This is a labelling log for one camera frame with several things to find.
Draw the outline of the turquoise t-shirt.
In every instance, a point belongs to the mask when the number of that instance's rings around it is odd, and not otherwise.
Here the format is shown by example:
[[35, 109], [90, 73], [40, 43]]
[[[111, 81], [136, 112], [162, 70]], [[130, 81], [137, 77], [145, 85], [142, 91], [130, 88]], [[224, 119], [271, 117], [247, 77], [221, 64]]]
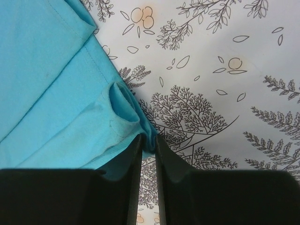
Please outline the turquoise t-shirt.
[[156, 131], [78, 0], [0, 3], [0, 166], [97, 169]]

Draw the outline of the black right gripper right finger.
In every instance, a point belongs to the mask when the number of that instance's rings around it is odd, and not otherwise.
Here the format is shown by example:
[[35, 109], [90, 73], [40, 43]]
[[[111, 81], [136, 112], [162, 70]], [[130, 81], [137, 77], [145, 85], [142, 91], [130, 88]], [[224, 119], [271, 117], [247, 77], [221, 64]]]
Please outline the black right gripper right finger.
[[297, 225], [300, 187], [288, 173], [199, 170], [156, 137], [163, 225]]

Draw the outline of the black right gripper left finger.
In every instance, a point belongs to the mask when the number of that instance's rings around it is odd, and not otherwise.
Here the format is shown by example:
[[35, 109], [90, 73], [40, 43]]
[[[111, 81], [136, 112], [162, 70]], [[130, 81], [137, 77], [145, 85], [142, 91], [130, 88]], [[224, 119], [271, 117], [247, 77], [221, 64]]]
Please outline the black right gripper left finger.
[[92, 169], [2, 169], [3, 225], [134, 225], [143, 138]]

